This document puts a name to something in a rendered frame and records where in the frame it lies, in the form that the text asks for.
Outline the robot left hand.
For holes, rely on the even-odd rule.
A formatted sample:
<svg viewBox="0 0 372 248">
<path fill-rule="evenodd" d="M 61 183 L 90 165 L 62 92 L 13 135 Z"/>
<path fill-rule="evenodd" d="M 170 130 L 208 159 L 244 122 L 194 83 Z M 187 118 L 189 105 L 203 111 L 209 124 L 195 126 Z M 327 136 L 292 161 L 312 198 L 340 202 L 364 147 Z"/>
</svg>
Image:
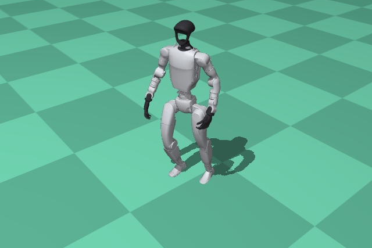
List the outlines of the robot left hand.
<svg viewBox="0 0 372 248">
<path fill-rule="evenodd" d="M 207 115 L 204 117 L 204 119 L 202 121 L 197 123 L 197 125 L 202 123 L 200 127 L 196 127 L 197 129 L 202 130 L 202 129 L 205 129 L 205 128 L 209 127 L 209 125 L 212 121 L 212 116 L 214 116 L 214 113 L 211 113 L 211 111 L 212 111 L 212 107 L 209 106 L 207 111 L 206 111 Z"/>
</svg>

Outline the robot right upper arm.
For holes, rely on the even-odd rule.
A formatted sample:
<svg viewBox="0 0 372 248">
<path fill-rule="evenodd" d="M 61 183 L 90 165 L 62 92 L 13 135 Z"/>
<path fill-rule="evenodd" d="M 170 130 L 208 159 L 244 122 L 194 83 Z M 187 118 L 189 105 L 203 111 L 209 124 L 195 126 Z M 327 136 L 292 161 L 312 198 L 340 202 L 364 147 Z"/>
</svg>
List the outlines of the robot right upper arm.
<svg viewBox="0 0 372 248">
<path fill-rule="evenodd" d="M 169 61 L 168 52 L 172 45 L 165 46 L 160 50 L 160 56 L 158 61 L 158 68 L 155 71 L 155 76 L 163 78 L 166 74 L 165 67 Z"/>
</svg>

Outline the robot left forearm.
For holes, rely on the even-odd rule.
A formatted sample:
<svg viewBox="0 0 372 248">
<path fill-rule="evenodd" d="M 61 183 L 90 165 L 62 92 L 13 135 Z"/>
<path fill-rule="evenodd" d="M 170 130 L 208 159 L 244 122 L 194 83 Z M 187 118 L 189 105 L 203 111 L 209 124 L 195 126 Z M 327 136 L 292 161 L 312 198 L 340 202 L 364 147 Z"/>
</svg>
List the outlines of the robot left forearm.
<svg viewBox="0 0 372 248">
<path fill-rule="evenodd" d="M 211 113 L 215 113 L 217 111 L 219 93 L 220 93 L 220 80 L 215 79 L 213 81 L 213 88 L 210 89 L 210 96 L 209 96 L 209 101 L 208 101 L 208 107 L 209 106 L 212 107 Z"/>
</svg>

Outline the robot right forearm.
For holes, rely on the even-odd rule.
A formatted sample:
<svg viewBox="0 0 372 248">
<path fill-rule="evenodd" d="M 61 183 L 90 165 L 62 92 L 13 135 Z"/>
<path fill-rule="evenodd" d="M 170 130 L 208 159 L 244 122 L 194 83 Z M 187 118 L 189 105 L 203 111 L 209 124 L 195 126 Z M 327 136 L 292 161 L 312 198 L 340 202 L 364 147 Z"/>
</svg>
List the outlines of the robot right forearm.
<svg viewBox="0 0 372 248">
<path fill-rule="evenodd" d="M 156 69 L 155 69 L 155 71 L 156 71 Z M 156 92 L 156 90 L 158 88 L 158 85 L 161 81 L 161 79 L 159 77 L 155 76 L 155 71 L 154 71 L 154 74 L 153 74 L 152 79 L 151 79 L 152 81 L 151 81 L 151 83 L 148 87 L 148 92 L 145 94 L 145 97 L 146 97 L 147 94 L 151 94 L 152 95 L 151 99 L 154 97 L 154 93 Z"/>
</svg>

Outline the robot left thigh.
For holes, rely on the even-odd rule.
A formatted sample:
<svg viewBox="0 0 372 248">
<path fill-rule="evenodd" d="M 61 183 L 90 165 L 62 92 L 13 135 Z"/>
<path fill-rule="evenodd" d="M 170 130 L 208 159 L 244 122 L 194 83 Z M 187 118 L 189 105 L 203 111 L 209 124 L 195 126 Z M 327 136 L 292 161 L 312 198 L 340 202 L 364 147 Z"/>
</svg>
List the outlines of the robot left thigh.
<svg viewBox="0 0 372 248">
<path fill-rule="evenodd" d="M 196 127 L 200 127 L 201 124 L 197 125 L 198 122 L 202 121 L 206 114 L 207 107 L 194 103 L 192 105 L 191 124 L 192 131 L 194 134 L 195 141 L 199 148 L 207 148 L 207 128 L 199 130 Z"/>
</svg>

